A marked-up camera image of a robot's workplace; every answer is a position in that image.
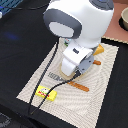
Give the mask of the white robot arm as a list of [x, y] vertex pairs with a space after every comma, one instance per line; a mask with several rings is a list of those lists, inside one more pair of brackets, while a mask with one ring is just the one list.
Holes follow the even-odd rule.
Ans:
[[105, 34], [114, 12], [113, 0], [51, 0], [44, 12], [46, 27], [56, 36], [70, 39], [63, 52], [61, 71], [70, 76], [84, 73]]

